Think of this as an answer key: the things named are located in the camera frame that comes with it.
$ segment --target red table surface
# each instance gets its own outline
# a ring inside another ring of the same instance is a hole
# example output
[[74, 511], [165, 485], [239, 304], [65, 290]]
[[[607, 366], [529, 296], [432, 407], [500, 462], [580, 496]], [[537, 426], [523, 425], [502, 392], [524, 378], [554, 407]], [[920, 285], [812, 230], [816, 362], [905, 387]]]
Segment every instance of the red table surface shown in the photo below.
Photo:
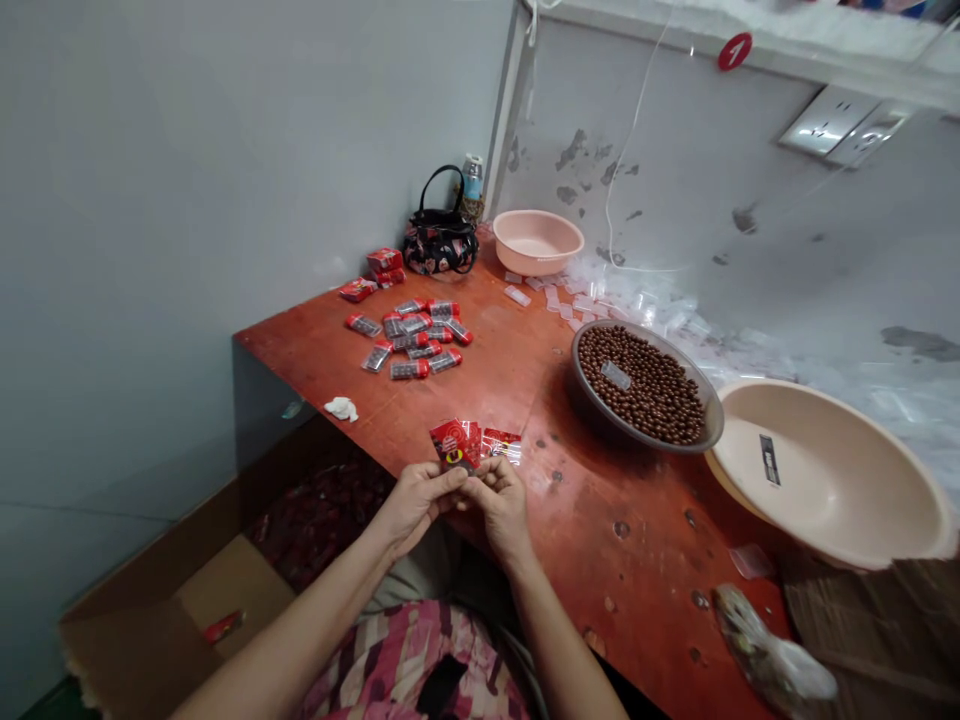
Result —
[[[394, 476], [436, 459], [429, 430], [453, 417], [522, 434], [537, 554], [590, 646], [674, 718], [771, 716], [727, 651], [712, 602], [703, 609], [696, 598], [732, 582], [789, 636], [779, 586], [741, 578], [728, 548], [756, 542], [772, 554], [792, 542], [732, 500], [701, 457], [616, 448], [595, 434], [566, 390], [573, 331], [542, 292], [521, 286], [526, 308], [508, 298], [503, 275], [483, 243], [472, 273], [444, 277], [457, 282], [410, 276], [359, 305], [332, 291], [235, 337], [314, 407], [351, 398], [359, 421], [335, 422]], [[362, 370], [374, 341], [344, 320], [362, 312], [379, 322], [411, 297], [460, 303], [475, 337], [463, 364], [425, 380]], [[475, 513], [450, 520], [484, 547]]]

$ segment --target pink patterned clothing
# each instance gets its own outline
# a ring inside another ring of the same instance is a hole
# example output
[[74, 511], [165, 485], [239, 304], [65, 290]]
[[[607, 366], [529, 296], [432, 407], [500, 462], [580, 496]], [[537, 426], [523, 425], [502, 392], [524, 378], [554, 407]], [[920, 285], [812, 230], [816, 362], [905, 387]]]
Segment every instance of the pink patterned clothing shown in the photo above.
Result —
[[437, 600], [391, 608], [351, 628], [300, 708], [301, 720], [420, 720], [427, 677], [452, 655], [467, 671], [447, 703], [457, 718], [529, 720], [526, 702], [486, 629]]

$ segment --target wall switch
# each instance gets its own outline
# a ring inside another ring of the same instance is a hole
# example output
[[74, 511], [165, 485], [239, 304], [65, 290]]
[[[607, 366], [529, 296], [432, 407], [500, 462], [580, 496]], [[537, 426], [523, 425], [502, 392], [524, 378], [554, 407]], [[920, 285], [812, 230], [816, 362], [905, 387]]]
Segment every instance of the wall switch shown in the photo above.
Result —
[[827, 162], [856, 168], [876, 152], [913, 114], [913, 107], [892, 100], [880, 103], [827, 155]]
[[780, 144], [826, 157], [880, 104], [871, 95], [828, 85], [780, 138]]

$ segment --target metal bowl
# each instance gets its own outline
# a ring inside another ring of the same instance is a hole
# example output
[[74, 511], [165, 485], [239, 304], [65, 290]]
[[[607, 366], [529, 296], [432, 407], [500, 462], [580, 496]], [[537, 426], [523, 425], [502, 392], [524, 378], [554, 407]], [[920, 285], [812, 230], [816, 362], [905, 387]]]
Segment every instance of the metal bowl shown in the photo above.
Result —
[[[580, 365], [580, 338], [582, 338], [583, 334], [590, 328], [613, 327], [614, 325], [622, 325], [627, 329], [627, 332], [636, 335], [642, 340], [646, 340], [660, 352], [673, 357], [680, 363], [680, 367], [683, 368], [687, 377], [697, 384], [697, 397], [700, 398], [700, 402], [703, 403], [706, 413], [704, 428], [696, 443], [693, 445], [673, 445], [640, 432], [632, 425], [628, 425], [620, 419], [613, 410], [607, 407], [607, 404], [603, 402], [590, 383], [587, 382], [587, 378], [583, 374], [583, 367]], [[593, 406], [600, 411], [603, 417], [615, 425], [617, 429], [633, 440], [638, 440], [645, 445], [649, 445], [657, 450], [663, 450], [664, 452], [679, 453], [681, 455], [698, 455], [716, 445], [720, 436], [723, 434], [723, 405], [720, 404], [720, 399], [717, 397], [717, 393], [713, 389], [713, 385], [710, 384], [710, 381], [707, 380], [699, 368], [693, 364], [690, 358], [656, 333], [650, 332], [640, 325], [634, 325], [633, 323], [623, 322], [621, 320], [595, 320], [594, 322], [584, 325], [573, 337], [573, 371], [577, 385]]]

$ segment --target red circular sign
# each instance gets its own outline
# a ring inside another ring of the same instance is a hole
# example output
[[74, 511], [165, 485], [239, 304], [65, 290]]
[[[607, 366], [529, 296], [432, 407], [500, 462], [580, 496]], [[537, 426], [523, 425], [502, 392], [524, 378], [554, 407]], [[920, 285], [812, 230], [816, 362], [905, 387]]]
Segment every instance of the red circular sign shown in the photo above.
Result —
[[720, 55], [717, 57], [717, 65], [723, 72], [730, 72], [734, 68], [740, 67], [743, 61], [747, 59], [752, 47], [753, 36], [750, 33], [734, 35], [720, 51]]

